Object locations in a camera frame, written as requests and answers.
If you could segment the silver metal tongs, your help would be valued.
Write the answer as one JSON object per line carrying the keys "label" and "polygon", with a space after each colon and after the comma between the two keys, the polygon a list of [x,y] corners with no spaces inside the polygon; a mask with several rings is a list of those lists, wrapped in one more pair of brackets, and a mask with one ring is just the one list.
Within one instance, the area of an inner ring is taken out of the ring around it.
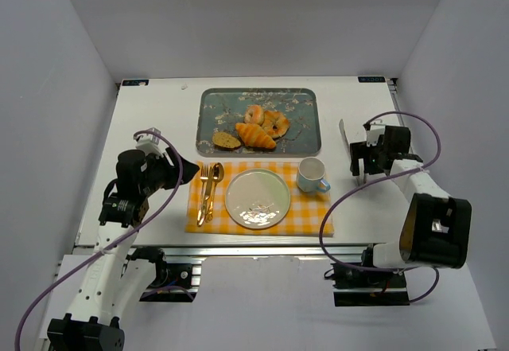
{"label": "silver metal tongs", "polygon": [[[344,120],[343,119],[341,119],[339,121],[339,130],[340,130],[341,138],[342,138],[342,141],[343,141],[343,144],[344,144],[344,149],[345,149],[346,154],[348,156],[349,164],[352,164],[352,156],[351,156],[351,151],[350,151],[350,144],[349,144],[348,137],[346,135],[346,131],[345,131],[345,128],[344,128]],[[366,182],[366,177],[364,175],[356,176],[356,184],[358,186],[363,185],[365,182]]]}

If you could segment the curled orange croissant roll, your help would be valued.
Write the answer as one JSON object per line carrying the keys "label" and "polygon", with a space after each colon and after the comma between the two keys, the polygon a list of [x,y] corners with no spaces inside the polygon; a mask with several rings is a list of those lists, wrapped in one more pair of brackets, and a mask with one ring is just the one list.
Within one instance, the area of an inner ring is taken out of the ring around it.
{"label": "curled orange croissant roll", "polygon": [[289,129],[290,123],[286,116],[280,111],[265,111],[262,129],[271,138],[282,137]]}

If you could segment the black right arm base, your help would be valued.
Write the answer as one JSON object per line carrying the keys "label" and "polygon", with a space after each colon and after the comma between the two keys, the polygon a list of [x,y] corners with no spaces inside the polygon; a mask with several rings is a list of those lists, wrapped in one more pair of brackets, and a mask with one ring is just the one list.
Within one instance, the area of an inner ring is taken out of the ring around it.
{"label": "black right arm base", "polygon": [[409,306],[404,275],[358,271],[333,264],[324,273],[333,285],[336,307]]}

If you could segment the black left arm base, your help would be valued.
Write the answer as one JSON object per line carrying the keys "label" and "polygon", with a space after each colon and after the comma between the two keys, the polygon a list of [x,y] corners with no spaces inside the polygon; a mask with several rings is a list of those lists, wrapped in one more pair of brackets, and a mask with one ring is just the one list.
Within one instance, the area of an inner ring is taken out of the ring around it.
{"label": "black left arm base", "polygon": [[161,248],[137,248],[126,257],[123,273],[134,261],[145,260],[155,278],[140,297],[140,302],[191,302],[197,294],[198,264],[168,259]]}

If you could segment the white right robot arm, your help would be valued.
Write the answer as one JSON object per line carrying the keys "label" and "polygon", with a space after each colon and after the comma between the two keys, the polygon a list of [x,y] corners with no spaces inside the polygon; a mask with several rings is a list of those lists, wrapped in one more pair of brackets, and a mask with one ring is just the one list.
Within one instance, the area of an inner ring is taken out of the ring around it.
{"label": "white right robot arm", "polygon": [[472,206],[445,192],[424,171],[424,162],[410,153],[411,133],[406,127],[380,123],[366,127],[366,140],[349,145],[352,175],[392,176],[409,210],[398,240],[374,244],[362,256],[364,267],[464,266],[468,252]]}

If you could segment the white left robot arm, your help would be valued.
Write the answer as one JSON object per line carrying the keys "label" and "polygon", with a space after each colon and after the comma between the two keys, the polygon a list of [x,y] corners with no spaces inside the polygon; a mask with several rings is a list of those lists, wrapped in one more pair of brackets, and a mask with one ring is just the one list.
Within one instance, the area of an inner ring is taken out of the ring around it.
{"label": "white left robot arm", "polygon": [[105,188],[92,262],[62,318],[50,321],[47,334],[55,350],[121,350],[124,325],[149,285],[162,286],[166,265],[159,248],[130,247],[160,189],[189,183],[199,166],[170,150],[126,150],[116,177]]}

